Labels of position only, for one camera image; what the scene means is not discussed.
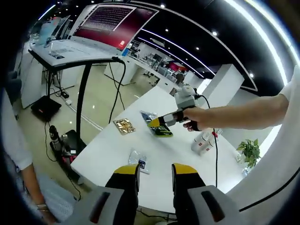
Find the human hand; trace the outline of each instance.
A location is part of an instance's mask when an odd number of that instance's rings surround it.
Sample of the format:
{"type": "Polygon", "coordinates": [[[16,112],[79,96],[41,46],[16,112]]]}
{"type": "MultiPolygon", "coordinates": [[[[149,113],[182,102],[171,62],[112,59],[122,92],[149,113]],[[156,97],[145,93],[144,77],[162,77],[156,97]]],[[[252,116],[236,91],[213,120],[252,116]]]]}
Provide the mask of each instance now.
{"type": "MultiPolygon", "coordinates": [[[[188,117],[189,120],[197,122],[197,127],[199,130],[206,129],[205,122],[207,120],[207,113],[205,109],[200,109],[198,107],[195,108],[188,108],[183,111],[183,116],[188,117]]],[[[188,122],[183,124],[185,128],[187,128],[188,131],[194,131],[192,129],[192,122],[188,122]]]]}

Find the red screen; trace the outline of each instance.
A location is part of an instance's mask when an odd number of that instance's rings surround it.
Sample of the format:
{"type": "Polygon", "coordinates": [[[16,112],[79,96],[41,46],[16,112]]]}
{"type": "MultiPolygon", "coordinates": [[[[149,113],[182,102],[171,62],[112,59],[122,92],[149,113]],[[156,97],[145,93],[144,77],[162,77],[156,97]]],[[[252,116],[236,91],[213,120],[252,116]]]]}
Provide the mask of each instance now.
{"type": "Polygon", "coordinates": [[[98,7],[90,17],[77,29],[75,36],[105,43],[123,50],[136,32],[155,14],[150,9],[128,8],[118,6],[98,7]]]}

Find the wristwatch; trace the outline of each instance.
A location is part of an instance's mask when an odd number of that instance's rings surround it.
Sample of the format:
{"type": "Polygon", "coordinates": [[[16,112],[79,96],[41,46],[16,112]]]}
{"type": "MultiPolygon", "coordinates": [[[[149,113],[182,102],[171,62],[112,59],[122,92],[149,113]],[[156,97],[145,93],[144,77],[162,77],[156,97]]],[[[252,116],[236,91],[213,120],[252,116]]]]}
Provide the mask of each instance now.
{"type": "Polygon", "coordinates": [[[49,212],[48,206],[46,204],[37,204],[37,209],[41,212],[49,212]]]}

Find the white table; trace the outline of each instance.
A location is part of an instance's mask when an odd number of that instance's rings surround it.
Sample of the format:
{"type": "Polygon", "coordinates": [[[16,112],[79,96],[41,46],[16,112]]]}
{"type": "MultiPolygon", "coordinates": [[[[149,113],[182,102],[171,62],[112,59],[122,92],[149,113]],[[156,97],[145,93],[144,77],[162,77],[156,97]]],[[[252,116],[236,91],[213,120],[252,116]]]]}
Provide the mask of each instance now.
{"type": "MultiPolygon", "coordinates": [[[[147,63],[143,62],[140,59],[126,56],[123,57],[123,60],[126,63],[126,72],[121,83],[122,85],[131,84],[133,76],[136,74],[137,69],[140,67],[142,69],[145,69],[146,71],[149,71],[155,77],[160,79],[157,83],[157,86],[162,88],[166,92],[170,93],[173,90],[173,88],[175,89],[180,88],[176,83],[170,81],[168,78],[166,78],[165,76],[161,75],[159,72],[152,69],[147,63]]],[[[117,82],[120,82],[121,77],[123,75],[123,69],[124,69],[123,65],[120,65],[119,63],[111,63],[111,67],[112,67],[114,79],[117,82]]],[[[104,74],[113,79],[109,65],[106,66],[104,74]]]]}
{"type": "MultiPolygon", "coordinates": [[[[42,77],[43,66],[28,52],[28,50],[32,50],[52,67],[74,62],[111,59],[112,56],[114,56],[99,48],[89,47],[72,40],[55,40],[46,48],[44,48],[44,45],[26,44],[20,72],[23,83],[21,96],[23,108],[26,108],[40,99],[46,92],[45,79],[42,77]],[[53,53],[61,55],[63,58],[57,59],[50,55],[53,53]]],[[[77,77],[82,69],[81,67],[82,66],[67,68],[59,72],[62,88],[66,89],[76,85],[77,77]]],[[[58,90],[59,89],[54,85],[51,86],[51,94],[58,90]]]]}
{"type": "MultiPolygon", "coordinates": [[[[182,124],[176,124],[170,127],[173,137],[158,138],[151,134],[140,115],[140,110],[163,115],[176,109],[174,97],[161,88],[154,87],[116,118],[129,119],[136,128],[134,133],[123,136],[115,125],[110,123],[80,153],[71,164],[72,168],[92,183],[105,186],[117,168],[128,164],[128,157],[133,148],[146,152],[150,174],[141,173],[139,205],[174,213],[172,163],[192,166],[206,185],[214,185],[216,162],[214,149],[201,157],[191,150],[191,143],[198,132],[188,132],[182,124]]],[[[218,188],[226,193],[243,177],[234,159],[234,147],[220,137],[218,148],[218,188]]]]}

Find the computer monitor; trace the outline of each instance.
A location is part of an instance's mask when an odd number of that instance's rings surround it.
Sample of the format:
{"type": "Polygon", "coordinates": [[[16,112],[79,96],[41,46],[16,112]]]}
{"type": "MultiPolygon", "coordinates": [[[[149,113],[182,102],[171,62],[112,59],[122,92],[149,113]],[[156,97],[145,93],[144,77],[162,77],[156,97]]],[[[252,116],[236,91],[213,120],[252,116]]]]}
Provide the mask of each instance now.
{"type": "Polygon", "coordinates": [[[163,58],[162,58],[161,56],[155,54],[155,55],[153,56],[153,59],[155,59],[155,60],[157,60],[157,61],[161,61],[163,58]]]}
{"type": "Polygon", "coordinates": [[[122,52],[157,12],[135,6],[99,4],[81,22],[73,36],[85,38],[86,42],[97,41],[122,52]]]}

